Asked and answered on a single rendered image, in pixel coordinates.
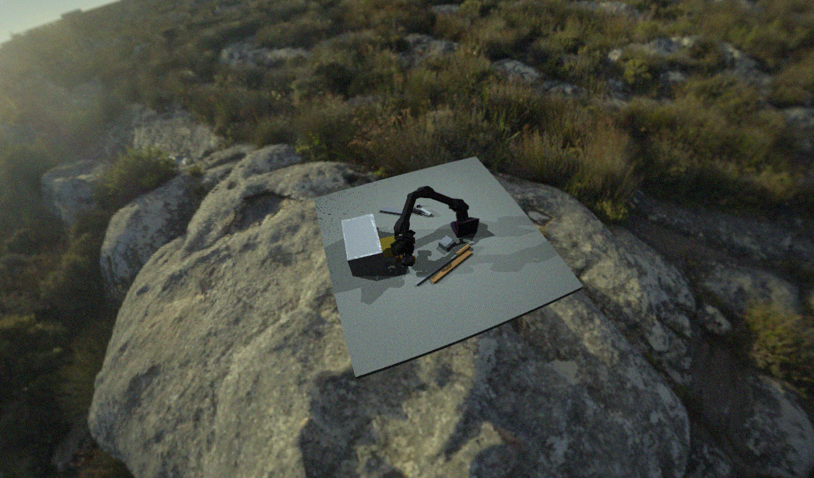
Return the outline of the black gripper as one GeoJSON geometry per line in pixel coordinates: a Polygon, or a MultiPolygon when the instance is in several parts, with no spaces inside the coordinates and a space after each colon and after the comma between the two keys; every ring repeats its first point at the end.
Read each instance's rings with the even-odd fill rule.
{"type": "Polygon", "coordinates": [[[406,247],[404,249],[405,256],[403,256],[402,258],[401,262],[402,266],[413,266],[414,257],[412,256],[412,254],[414,253],[415,250],[414,243],[415,237],[413,237],[413,245],[411,245],[411,247],[406,247]]]}

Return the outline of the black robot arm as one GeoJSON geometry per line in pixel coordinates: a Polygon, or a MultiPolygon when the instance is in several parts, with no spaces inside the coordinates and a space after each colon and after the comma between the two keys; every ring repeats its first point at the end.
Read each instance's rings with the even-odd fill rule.
{"type": "Polygon", "coordinates": [[[435,193],[434,189],[431,187],[420,187],[418,190],[407,195],[403,212],[394,226],[394,239],[396,241],[390,244],[390,248],[394,256],[398,256],[400,253],[403,254],[406,247],[411,247],[411,245],[413,245],[413,235],[415,235],[415,231],[409,230],[410,216],[415,206],[416,199],[420,199],[420,197],[422,197],[422,199],[434,199],[438,200],[438,202],[449,204],[449,208],[451,208],[454,212],[456,211],[456,221],[458,222],[470,220],[467,212],[467,210],[469,210],[469,206],[464,202],[464,200],[450,199],[447,196],[435,193]]]}

